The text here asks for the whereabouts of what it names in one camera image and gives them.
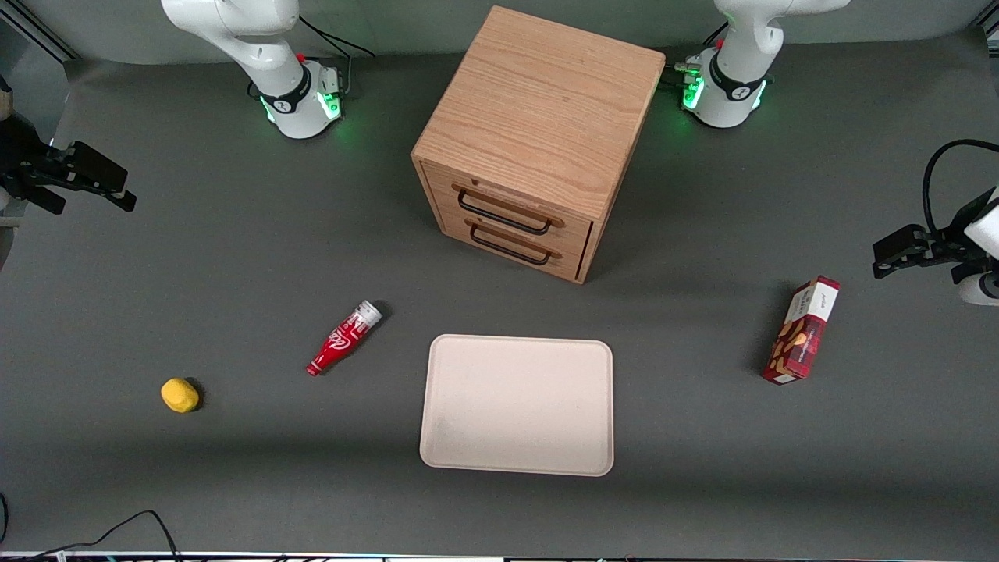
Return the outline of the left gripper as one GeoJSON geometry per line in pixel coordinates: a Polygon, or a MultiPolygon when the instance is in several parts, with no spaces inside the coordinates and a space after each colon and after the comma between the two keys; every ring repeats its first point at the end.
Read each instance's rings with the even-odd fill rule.
{"type": "Polygon", "coordinates": [[[906,225],[872,245],[875,279],[909,268],[953,264],[956,268],[995,268],[998,252],[997,188],[960,207],[940,229],[927,205],[927,228],[906,225]]]}

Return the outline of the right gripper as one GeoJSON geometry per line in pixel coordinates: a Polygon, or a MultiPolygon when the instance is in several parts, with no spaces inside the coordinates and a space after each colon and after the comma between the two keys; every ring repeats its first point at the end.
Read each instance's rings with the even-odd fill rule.
{"type": "Polygon", "coordinates": [[[9,117],[1,123],[2,188],[11,198],[31,203],[60,215],[66,200],[49,190],[50,186],[82,191],[103,197],[125,212],[133,212],[138,198],[125,188],[128,172],[100,151],[74,141],[64,149],[45,143],[34,125],[22,117],[9,117]],[[73,153],[72,180],[65,177],[63,161],[73,153]]]}

